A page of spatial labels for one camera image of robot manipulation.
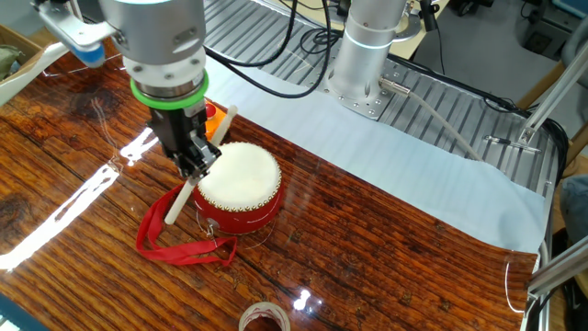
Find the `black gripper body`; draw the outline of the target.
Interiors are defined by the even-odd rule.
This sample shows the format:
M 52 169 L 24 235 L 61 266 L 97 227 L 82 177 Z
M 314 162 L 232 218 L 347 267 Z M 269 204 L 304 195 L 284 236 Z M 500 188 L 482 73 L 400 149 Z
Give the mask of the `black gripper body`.
M 149 127 L 153 130 L 165 154 L 194 154 L 196 145 L 192 133 L 199 137 L 206 134 L 207 120 L 204 101 L 171 110 L 150 108 L 151 120 Z

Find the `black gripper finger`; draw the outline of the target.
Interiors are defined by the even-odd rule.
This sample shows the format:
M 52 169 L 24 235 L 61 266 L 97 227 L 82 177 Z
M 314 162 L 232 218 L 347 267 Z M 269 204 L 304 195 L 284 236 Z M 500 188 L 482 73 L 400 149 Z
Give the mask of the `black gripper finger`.
M 207 173 L 214 162 L 221 156 L 221 151 L 206 138 L 198 135 L 192 136 L 192 143 L 195 145 L 199 157 L 198 170 L 200 173 Z
M 201 173 L 198 165 L 183 154 L 173 154 L 172 160 L 177 166 L 179 174 L 184 178 L 198 177 Z

